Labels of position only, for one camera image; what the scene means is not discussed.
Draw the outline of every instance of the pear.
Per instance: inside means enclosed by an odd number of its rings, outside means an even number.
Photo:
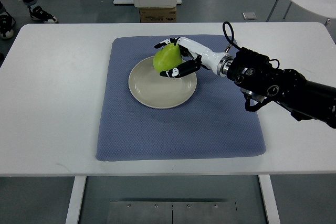
[[[182,63],[180,48],[178,45],[170,43],[154,55],[153,65],[155,70],[160,73],[177,67]]]

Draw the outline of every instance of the box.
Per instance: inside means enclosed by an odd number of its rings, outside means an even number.
[[[176,7],[140,8],[141,23],[176,23]]]

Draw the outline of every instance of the sneaker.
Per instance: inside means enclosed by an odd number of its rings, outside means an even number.
[[[41,20],[45,24],[54,24],[58,22],[55,16],[47,13],[40,6],[36,6],[33,10],[29,8],[29,13],[33,20]]]
[[[0,15],[0,37],[1,39],[10,39],[14,35],[12,27],[15,19],[8,13]]]

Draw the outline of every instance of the ceramic plate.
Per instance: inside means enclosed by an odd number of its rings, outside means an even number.
[[[177,79],[162,77],[153,67],[153,58],[140,61],[131,71],[128,84],[132,95],[155,109],[173,108],[188,100],[196,89],[196,74]]]

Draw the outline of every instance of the table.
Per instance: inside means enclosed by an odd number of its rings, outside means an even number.
[[[336,86],[336,46],[322,24],[232,25],[238,45],[277,58],[282,69],[294,68],[310,81]],[[80,186],[74,185],[74,193],[80,195],[85,176],[336,171],[335,131],[315,120],[297,122],[275,103],[258,111],[266,144],[266,152],[260,156],[96,160],[113,41],[118,37],[174,34],[222,35],[222,23],[24,26],[0,68],[0,176],[76,176],[75,185]],[[266,190],[269,177],[260,178],[266,180]]]

